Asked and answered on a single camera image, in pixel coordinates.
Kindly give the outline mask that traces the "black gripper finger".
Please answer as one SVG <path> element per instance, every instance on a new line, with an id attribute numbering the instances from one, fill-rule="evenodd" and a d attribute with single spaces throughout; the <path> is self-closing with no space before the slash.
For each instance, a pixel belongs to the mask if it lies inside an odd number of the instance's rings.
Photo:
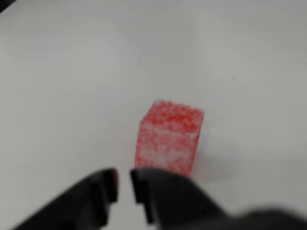
<path id="1" fill-rule="evenodd" d="M 153 167 L 132 169 L 130 176 L 136 203 L 143 205 L 147 224 L 158 230 L 231 219 L 186 176 Z"/>
<path id="2" fill-rule="evenodd" d="M 99 170 L 50 201 L 16 230 L 100 230 L 118 199 L 118 172 Z"/>

